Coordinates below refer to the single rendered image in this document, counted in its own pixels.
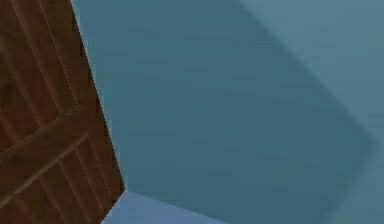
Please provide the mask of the brown wooden room door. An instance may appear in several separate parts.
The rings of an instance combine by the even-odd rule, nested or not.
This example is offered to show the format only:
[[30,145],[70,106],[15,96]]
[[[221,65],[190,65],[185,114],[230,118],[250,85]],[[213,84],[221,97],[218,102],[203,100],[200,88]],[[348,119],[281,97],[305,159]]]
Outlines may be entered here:
[[0,224],[101,224],[123,191],[71,0],[0,0]]

